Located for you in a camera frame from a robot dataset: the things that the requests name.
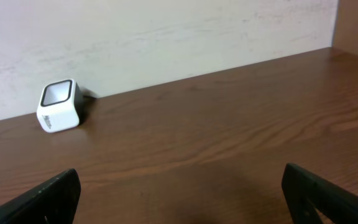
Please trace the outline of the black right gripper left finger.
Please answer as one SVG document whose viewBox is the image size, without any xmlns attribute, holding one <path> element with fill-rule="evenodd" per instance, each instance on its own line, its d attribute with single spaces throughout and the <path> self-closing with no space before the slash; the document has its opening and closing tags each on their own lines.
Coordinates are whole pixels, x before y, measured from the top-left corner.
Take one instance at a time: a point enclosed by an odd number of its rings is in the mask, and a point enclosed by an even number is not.
<svg viewBox="0 0 358 224">
<path fill-rule="evenodd" d="M 68 169 L 0 206 L 0 223 L 67 223 L 74 221 L 81 185 Z"/>
</svg>

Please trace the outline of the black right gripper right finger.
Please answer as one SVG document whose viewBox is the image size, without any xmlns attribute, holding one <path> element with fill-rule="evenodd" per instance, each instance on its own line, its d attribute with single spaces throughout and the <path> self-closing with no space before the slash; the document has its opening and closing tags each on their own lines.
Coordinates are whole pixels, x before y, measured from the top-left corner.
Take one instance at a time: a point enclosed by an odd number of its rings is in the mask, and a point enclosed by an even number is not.
<svg viewBox="0 0 358 224">
<path fill-rule="evenodd" d="M 282 190 L 294 223 L 358 223 L 358 196 L 296 165 L 288 163 Z"/>
</svg>

